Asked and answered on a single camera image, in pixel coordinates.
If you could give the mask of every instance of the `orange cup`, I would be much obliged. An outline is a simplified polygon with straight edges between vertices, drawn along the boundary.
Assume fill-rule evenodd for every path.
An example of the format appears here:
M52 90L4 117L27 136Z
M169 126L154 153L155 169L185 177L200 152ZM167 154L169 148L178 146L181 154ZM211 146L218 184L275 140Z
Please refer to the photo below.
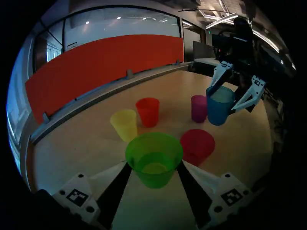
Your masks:
M135 106L145 127L154 127L159 121L159 100L147 97L139 100Z

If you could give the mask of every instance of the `ceiling light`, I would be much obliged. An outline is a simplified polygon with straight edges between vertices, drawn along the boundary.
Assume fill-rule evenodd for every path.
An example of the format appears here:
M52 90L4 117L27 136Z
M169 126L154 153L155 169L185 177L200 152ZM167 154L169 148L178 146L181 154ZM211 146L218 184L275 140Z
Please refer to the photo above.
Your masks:
M192 26L192 24L187 23L186 21L182 21L182 23L184 23L184 24L186 24L186 25L188 25L188 26Z
M210 19L215 19L215 20L219 20L219 19L222 19L220 17L216 17L216 16L212 16L212 15L206 15L206 14L203 14L201 11L199 11L203 16L204 18L210 18ZM230 21L229 18L228 20L225 20L225 21L220 21L219 23L229 23L229 24L234 24L233 21ZM265 41L267 44L269 44L276 52L279 53L279 48L267 37L263 36L261 33L259 33L258 31L256 30L253 30L253 34L258 36L259 38L261 38L263 41Z
M219 19L221 19L220 17L212 16L212 15L204 15L204 18L209 18L209 19L214 19L214 20L219 20ZM225 21L223 21L222 23L228 23L228 24L233 25L233 21L230 21L230 20L225 20Z
M200 13L201 13L201 15L203 15L204 16L204 13L203 12L201 12L200 10L198 10Z
M279 53L279 48L269 38L263 36L261 33L259 33L256 30L253 30L253 34L261 38L263 41L269 44L276 52Z
M206 29L209 29L209 28L211 28L211 27L213 27L213 26L216 26L217 24L220 24L220 23L222 23L222 22L224 22L224 21L226 21L226 20L233 19L233 18L237 18L237 17L238 17L237 13L232 13L232 14L230 14L230 15L227 15L227 16L225 16L225 17L222 17L221 19L216 20L216 21L214 21L213 23L209 24L208 26L206 26Z

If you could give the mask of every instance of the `blue cup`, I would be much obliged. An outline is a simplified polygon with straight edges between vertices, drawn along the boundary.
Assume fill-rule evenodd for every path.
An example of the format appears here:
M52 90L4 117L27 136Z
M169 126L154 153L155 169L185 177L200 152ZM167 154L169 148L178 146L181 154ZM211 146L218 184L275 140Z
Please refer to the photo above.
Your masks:
M206 90L208 120L213 125L222 125L228 117L229 110L233 107L234 92L229 88L221 86L209 97L208 91L211 88L212 86Z

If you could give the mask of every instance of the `magenta cup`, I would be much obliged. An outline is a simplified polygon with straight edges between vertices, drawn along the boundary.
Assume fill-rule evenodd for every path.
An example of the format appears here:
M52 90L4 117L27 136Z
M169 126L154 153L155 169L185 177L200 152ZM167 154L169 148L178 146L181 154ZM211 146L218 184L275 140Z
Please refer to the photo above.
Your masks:
M197 123L203 123L207 117L207 98L202 95L191 97L191 116Z

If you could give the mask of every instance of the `glass window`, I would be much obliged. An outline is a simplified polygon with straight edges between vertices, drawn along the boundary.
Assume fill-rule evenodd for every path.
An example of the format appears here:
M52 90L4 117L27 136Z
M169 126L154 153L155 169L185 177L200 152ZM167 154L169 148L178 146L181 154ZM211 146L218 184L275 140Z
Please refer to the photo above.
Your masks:
M35 40L35 68L38 70L61 54L63 22L59 22L40 34Z
M55 57L59 56L61 52L53 44L47 43L47 53L46 54L47 54L47 62L49 62Z
M29 36L26 38L19 54L16 58L10 84L8 87L7 97L7 119L8 130L11 134L13 142L18 145L21 137L22 129L31 112L29 102L26 96L25 82L29 78L28 63L32 59L31 47L34 38Z
M133 34L180 36L176 17L137 8L107 8L67 19L65 50L103 38Z

